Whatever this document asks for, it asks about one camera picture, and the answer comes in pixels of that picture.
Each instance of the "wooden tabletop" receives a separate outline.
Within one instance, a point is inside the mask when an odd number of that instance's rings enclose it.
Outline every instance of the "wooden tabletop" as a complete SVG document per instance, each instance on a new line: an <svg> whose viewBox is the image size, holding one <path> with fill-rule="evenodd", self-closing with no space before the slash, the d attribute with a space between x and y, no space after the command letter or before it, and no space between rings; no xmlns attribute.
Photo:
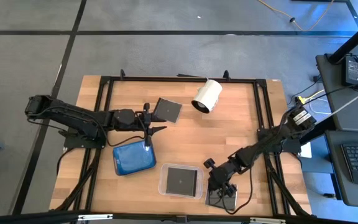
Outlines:
<svg viewBox="0 0 358 224"><path fill-rule="evenodd" d="M93 110L100 76L84 76L76 105ZM280 122L287 109L280 80L267 80L274 123ZM251 84L222 83L223 91L215 109L210 114L195 110L191 100L203 83L188 82L114 82L110 110L129 108L142 110L143 104L154 108L159 97L183 105L176 124L165 123L168 128L152 138L157 165L149 170L127 176L117 176L114 171L112 148L102 150L91 211L106 213L153 213L187 215L228 215L223 209L205 205L208 169L203 162L213 158L217 165L227 161L228 155L257 141L259 127ZM262 90L261 103L264 104ZM264 106L264 121L267 122ZM108 133L112 144L142 133ZM73 190L80 175L84 149L75 149L62 160L50 208L56 208ZM311 212L305 182L299 161L290 154L281 155L286 186L296 201ZM165 163L200 167L203 170L203 196L201 199L160 195L158 183L161 167ZM252 168L254 193L250 203L236 215L271 216L269 187L263 156ZM237 206L250 194L249 172L234 175L237 185ZM277 204L282 213L280 191L276 186ZM81 208L85 204L85 187Z"/></svg>

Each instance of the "blue container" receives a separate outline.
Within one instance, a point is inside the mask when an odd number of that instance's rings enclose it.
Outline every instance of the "blue container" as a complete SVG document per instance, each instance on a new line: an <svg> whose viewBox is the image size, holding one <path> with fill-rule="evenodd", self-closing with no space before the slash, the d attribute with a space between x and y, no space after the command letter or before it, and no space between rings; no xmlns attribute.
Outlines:
<svg viewBox="0 0 358 224"><path fill-rule="evenodd" d="M127 175L155 166L153 145L146 147L145 141L138 141L112 150L117 175Z"/></svg>

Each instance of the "table leg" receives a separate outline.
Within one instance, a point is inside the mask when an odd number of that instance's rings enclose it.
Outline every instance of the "table leg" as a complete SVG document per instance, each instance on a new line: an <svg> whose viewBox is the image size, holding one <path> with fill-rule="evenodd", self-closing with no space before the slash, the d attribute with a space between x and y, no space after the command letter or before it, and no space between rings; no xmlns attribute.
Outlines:
<svg viewBox="0 0 358 224"><path fill-rule="evenodd" d="M316 75L313 77L314 82L322 83L321 75Z"/></svg>
<svg viewBox="0 0 358 224"><path fill-rule="evenodd" d="M339 189L335 174L331 174L331 180L333 182L335 194L323 194L323 196L326 198L336 198L336 200L342 200L341 190Z"/></svg>

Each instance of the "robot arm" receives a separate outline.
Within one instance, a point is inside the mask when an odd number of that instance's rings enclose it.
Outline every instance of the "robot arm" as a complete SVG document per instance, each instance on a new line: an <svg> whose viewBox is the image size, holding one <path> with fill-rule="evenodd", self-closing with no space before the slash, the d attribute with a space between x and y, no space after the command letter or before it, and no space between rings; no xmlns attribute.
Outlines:
<svg viewBox="0 0 358 224"><path fill-rule="evenodd" d="M106 139L108 131L143 131L146 144L150 145L153 133L166 128L150 128L151 122L165 122L149 113L150 105L146 103L144 110L135 112L130 109L111 111L90 111L70 105L48 95L30 97L25 109L27 119L51 119L77 131L80 138L89 141Z"/></svg>
<svg viewBox="0 0 358 224"><path fill-rule="evenodd" d="M228 157L227 162L220 166L215 166L212 159L204 162L204 166L212 168L209 172L208 190L220 190L221 197L228 195L232 197L237 191L233 184L229 181L235 174L243 174L249 170L253 165L256 158L264 152L277 152L277 148L281 148L282 144L287 139L299 139L314 128L316 120L302 107L301 104L296 105L294 108L287 111L282 118L279 126L269 129L267 135L259 142L252 146L240 148L235 153ZM296 213L301 215L308 215L296 203L295 199L291 196L288 189L281 182L276 174L270 160L267 163L268 172L276 181L284 196L288 199L290 205L294 208Z"/></svg>

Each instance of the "black desk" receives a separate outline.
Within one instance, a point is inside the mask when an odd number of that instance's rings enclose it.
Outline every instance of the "black desk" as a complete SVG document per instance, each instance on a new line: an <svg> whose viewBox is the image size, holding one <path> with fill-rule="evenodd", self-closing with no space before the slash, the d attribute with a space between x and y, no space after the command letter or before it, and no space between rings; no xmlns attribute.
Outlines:
<svg viewBox="0 0 358 224"><path fill-rule="evenodd" d="M342 88L342 65L330 64L324 55L316 56L316 61L326 92ZM345 89L328 95L327 99L333 112L357 96L358 92ZM358 131L358 99L329 119L317 124L312 132L301 139L301 144L324 134L325 130Z"/></svg>
<svg viewBox="0 0 358 224"><path fill-rule="evenodd" d="M311 158L300 157L302 172L316 172L333 174L333 165L329 156L325 136L321 136L311 142Z"/></svg>
<svg viewBox="0 0 358 224"><path fill-rule="evenodd" d="M346 205L358 206L358 184L351 182L341 149L341 144L358 142L358 133L347 131L326 131L325 134L343 202Z"/></svg>

